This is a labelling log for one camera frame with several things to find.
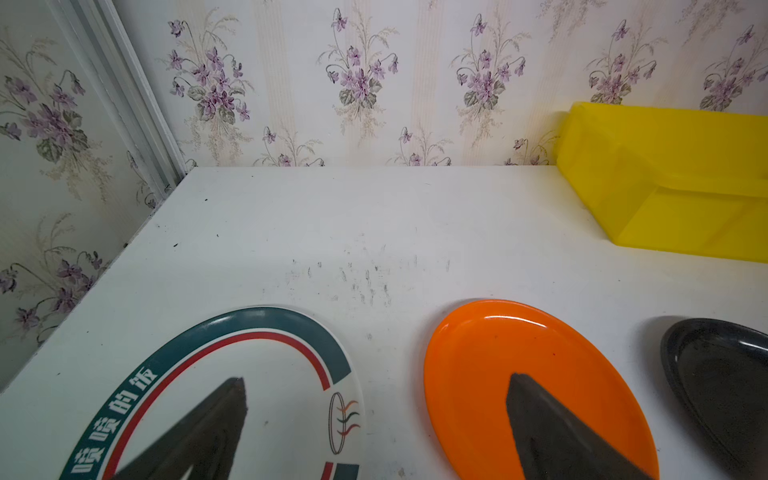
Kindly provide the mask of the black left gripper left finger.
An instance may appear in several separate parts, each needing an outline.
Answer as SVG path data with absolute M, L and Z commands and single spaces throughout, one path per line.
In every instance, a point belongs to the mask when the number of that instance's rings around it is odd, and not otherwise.
M 229 378 L 115 477 L 227 479 L 247 412 L 244 380 Z

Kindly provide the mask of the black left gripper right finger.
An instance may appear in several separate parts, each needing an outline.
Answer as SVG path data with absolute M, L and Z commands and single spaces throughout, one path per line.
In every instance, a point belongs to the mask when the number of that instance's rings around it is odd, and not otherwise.
M 506 411 L 526 479 L 649 477 L 526 374 L 510 376 Z

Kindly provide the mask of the white plate green red rim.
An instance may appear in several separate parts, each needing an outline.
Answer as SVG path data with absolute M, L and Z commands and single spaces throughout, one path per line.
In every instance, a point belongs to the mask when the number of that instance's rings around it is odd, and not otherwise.
M 348 349 L 320 321 L 239 309 L 139 363 L 87 423 L 65 479 L 359 479 L 366 417 Z

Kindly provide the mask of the orange plastic plate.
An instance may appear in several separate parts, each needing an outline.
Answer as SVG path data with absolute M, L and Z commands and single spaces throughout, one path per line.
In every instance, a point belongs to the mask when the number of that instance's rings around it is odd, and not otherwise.
M 506 411 L 510 376 L 526 374 L 649 477 L 660 475 L 643 411 L 622 376 L 556 317 L 505 300 L 463 305 L 437 326 L 424 390 L 437 439 L 463 479 L 526 479 Z

